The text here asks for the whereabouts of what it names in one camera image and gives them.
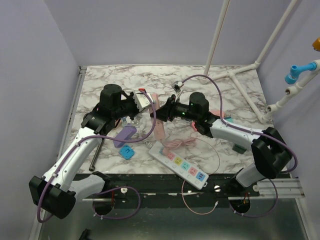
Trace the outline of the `white power strip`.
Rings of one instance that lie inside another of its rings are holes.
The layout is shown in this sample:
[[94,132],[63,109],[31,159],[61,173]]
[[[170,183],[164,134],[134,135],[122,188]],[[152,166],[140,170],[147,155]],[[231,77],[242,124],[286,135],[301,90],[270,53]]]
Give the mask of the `white power strip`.
[[201,190],[207,186],[207,180],[209,178],[207,173],[184,159],[172,149],[164,147],[160,142],[157,141],[149,149],[148,153],[197,190]]

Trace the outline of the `teal plug adapter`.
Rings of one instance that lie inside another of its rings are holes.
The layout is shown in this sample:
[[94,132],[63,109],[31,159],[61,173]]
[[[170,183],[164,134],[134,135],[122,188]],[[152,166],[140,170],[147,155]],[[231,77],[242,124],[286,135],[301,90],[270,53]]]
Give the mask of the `teal plug adapter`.
[[233,123],[233,122],[234,122],[233,119],[232,119],[230,116],[226,117],[225,120],[226,120],[227,122],[230,122],[230,123]]

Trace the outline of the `white pvc pipe frame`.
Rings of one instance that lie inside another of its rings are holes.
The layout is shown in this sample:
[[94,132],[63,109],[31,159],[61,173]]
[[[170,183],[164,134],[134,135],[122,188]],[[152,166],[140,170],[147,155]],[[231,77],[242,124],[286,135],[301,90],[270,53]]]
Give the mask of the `white pvc pipe frame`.
[[256,64],[264,96],[252,100],[260,114],[284,95],[284,77],[292,65],[320,57],[312,48],[320,35],[317,0],[193,0],[189,9],[199,64],[206,63],[213,40],[213,66]]

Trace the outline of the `blue pipe fitting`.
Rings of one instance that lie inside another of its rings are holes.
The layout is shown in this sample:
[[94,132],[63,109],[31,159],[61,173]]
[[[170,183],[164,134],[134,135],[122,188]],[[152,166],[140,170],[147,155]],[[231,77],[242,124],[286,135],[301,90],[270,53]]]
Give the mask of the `blue pipe fitting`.
[[285,76],[284,80],[287,84],[293,85],[299,79],[301,73],[305,71],[314,71],[317,68],[317,64],[315,62],[308,63],[306,65],[292,65],[290,68],[290,72]]

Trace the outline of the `aluminium extrusion rail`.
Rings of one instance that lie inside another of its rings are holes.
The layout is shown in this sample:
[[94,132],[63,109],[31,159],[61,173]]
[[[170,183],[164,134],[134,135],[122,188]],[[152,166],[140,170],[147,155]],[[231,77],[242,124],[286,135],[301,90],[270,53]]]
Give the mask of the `aluminium extrusion rail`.
[[304,190],[298,178],[276,178],[270,182],[267,179],[254,183],[245,192],[250,200],[262,199],[301,199],[305,197]]

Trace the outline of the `pink round-edged plug adapter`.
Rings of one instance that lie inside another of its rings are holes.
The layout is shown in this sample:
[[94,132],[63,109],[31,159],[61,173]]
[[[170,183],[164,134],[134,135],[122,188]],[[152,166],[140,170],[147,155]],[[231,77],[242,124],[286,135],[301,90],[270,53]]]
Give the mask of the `pink round-edged plug adapter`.
[[196,127],[195,127],[195,122],[194,122],[194,121],[191,123],[191,128],[192,128],[195,132],[198,131],[198,130],[196,129]]

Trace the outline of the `blue cube socket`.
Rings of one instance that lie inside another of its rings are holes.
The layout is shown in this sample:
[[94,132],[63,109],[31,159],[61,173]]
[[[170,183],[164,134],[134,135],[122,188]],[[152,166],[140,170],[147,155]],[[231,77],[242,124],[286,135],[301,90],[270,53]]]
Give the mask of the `blue cube socket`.
[[119,150],[119,154],[125,159],[125,160],[130,160],[134,155],[135,151],[129,146],[129,145],[124,145],[121,147]]

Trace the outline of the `pink cube socket adapter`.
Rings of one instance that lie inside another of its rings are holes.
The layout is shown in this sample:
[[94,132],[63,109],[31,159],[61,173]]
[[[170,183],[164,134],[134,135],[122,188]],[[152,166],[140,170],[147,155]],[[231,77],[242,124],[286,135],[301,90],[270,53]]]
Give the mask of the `pink cube socket adapter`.
[[219,109],[212,109],[212,110],[210,110],[209,111],[211,114],[213,114],[214,115],[214,117],[216,118],[216,119],[224,119],[225,118],[225,112],[224,111],[220,111]]

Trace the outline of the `orange pipe cap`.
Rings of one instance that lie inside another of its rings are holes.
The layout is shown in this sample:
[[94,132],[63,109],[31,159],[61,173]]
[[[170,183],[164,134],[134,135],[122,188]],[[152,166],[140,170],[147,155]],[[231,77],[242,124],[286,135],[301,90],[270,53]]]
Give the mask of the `orange pipe cap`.
[[320,51],[320,37],[318,37],[312,44],[312,47],[315,51]]

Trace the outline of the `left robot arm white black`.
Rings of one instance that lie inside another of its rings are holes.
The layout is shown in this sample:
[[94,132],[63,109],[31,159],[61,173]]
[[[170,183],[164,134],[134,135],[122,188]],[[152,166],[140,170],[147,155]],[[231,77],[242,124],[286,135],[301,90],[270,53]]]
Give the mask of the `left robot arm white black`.
[[90,153],[108,138],[118,120],[124,117],[133,119],[143,110],[139,97],[150,100],[142,92],[126,94],[117,84],[103,87],[99,102],[83,117],[81,127],[67,150],[42,177],[34,176],[29,182],[39,223],[48,221],[41,217],[41,210],[63,219],[83,199],[94,194],[101,198],[110,194],[111,185],[98,175],[80,181],[74,178]]

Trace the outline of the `purple usb power strip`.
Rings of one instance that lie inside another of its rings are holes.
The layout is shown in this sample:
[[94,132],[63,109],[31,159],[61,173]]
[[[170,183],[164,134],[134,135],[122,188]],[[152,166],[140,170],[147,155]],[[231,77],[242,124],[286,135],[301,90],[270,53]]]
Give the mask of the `purple usb power strip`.
[[[131,137],[137,132],[137,128],[132,124],[127,124],[123,127],[123,129],[117,134],[115,137],[118,140],[130,140]],[[115,148],[121,148],[125,142],[122,141],[113,141]]]

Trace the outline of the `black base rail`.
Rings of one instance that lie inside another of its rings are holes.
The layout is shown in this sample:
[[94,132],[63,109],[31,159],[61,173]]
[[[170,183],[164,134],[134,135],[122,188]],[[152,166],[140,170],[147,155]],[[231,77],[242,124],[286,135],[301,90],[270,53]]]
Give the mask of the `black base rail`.
[[260,194],[251,185],[244,190],[232,189],[229,185],[232,174],[213,174],[206,180],[201,190],[184,182],[176,174],[103,174],[93,172],[94,176],[105,181],[103,191],[116,187],[135,188],[138,193],[129,189],[127,193],[116,190],[114,193],[91,195],[95,203],[114,200],[115,207],[131,209],[137,206],[141,198],[141,208],[191,208],[212,207],[218,202],[219,208],[227,208],[230,199],[242,200],[258,197]]

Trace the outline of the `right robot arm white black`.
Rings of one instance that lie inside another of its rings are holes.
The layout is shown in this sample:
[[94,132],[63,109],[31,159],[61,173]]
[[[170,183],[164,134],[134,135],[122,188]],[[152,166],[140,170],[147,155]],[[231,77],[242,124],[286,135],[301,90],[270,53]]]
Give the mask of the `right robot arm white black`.
[[260,130],[232,125],[209,111],[209,101],[201,92],[192,93],[188,104],[180,103],[176,98],[175,95],[169,97],[150,116],[163,122],[175,118],[194,121],[201,135],[226,140],[252,152],[254,162],[241,169],[231,180],[230,191],[234,195],[243,195],[251,184],[260,180],[275,179],[292,159],[293,154],[275,128]]

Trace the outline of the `dark green cube socket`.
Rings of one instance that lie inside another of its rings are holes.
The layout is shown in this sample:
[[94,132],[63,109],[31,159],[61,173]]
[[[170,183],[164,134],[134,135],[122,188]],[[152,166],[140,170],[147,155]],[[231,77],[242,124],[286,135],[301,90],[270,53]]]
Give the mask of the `dark green cube socket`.
[[233,147],[232,147],[232,150],[239,153],[239,154],[244,154],[247,149],[241,145],[238,145],[238,144],[234,144]]

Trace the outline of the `light blue usb charger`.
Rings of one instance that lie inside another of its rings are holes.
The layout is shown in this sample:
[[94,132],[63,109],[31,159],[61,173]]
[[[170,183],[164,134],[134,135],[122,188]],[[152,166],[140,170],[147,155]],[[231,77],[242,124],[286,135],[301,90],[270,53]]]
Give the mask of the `light blue usb charger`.
[[128,123],[128,122],[127,122],[127,119],[126,119],[126,118],[122,118],[122,119],[121,119],[121,126],[122,126],[122,127],[125,127],[125,126],[127,125],[127,123]]

